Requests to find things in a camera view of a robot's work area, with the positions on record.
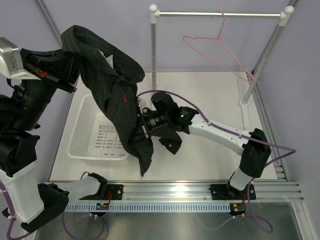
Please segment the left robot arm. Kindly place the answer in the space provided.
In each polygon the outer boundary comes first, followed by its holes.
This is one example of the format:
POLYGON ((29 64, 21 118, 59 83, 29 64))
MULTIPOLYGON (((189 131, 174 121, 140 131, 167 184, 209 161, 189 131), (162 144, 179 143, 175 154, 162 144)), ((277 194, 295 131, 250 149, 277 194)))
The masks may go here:
POLYGON ((68 203, 107 195, 107 180, 90 173, 66 184, 39 183, 35 173, 36 144, 31 134, 56 90, 73 93, 80 75, 82 57, 54 50, 30 51, 2 47, 0 72, 13 86, 11 97, 0 97, 0 188, 8 198, 3 215, 33 233, 58 217, 68 203))

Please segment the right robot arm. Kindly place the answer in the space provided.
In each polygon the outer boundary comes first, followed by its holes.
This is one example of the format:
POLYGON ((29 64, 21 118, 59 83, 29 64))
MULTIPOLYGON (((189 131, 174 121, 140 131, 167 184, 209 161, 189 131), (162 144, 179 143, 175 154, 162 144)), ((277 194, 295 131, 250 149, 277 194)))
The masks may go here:
POLYGON ((138 143, 156 136, 172 154, 176 154, 182 144, 178 133, 203 137, 223 145, 241 157, 240 164, 226 186, 210 187, 211 194, 222 200, 248 199, 248 183, 261 177, 271 155, 265 133, 258 128, 249 132, 213 121, 193 103, 178 106, 172 98, 173 92, 154 90, 152 94, 151 102, 155 109, 137 109, 137 123, 130 141, 138 143))

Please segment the black pinstriped shirt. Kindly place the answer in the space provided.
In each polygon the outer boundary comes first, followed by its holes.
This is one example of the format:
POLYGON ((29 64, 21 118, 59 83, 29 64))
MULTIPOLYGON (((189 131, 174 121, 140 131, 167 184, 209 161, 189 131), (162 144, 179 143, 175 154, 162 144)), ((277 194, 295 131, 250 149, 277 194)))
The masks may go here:
POLYGON ((80 76, 96 105, 113 123, 126 152, 136 157, 140 174, 149 169, 154 152, 151 139, 130 142, 137 126, 137 84, 145 78, 133 58, 91 30, 73 25, 61 35, 62 50, 81 57, 80 76))

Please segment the pink wire hanger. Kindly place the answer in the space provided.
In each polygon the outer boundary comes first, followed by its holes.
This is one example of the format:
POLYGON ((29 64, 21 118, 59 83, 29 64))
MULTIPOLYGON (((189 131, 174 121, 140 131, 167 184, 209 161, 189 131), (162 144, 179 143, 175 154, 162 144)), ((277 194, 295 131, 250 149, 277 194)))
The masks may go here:
POLYGON ((223 34, 224 26, 225 26, 225 23, 226 23, 226 15, 225 15, 225 13, 223 11, 220 11, 220 10, 218 10, 217 13, 221 14, 223 20, 222 20, 222 23, 220 25, 218 34, 216 36, 190 36, 190 35, 184 35, 182 37, 182 41, 183 41, 184 44, 186 44, 188 47, 190 47, 191 49, 196 51, 198 54, 200 54, 201 56, 203 56, 207 60, 211 61, 212 63, 214 63, 215 65, 219 66, 223 70, 226 70, 227 72, 237 76, 239 79, 245 81, 250 86, 253 86, 257 82, 257 80, 254 77, 254 75, 250 71, 248 71, 247 69, 245 69, 243 67, 243 65, 239 61, 239 59, 233 54, 233 52, 227 47, 227 45, 222 40, 222 34, 223 34), (237 66, 239 67, 239 70, 241 72, 244 72, 245 74, 247 74, 249 77, 247 77, 247 76, 244 77, 244 76, 240 75, 238 72, 232 70, 230 67, 228 67, 226 65, 223 65, 221 62, 217 61, 212 56, 209 56, 208 54, 206 54, 203 50, 200 50, 198 47, 196 47, 193 44, 193 42, 196 42, 196 41, 214 41, 214 42, 217 42, 219 48, 221 48, 221 50, 223 52, 227 53, 232 58, 232 60, 234 60, 237 63, 237 66))

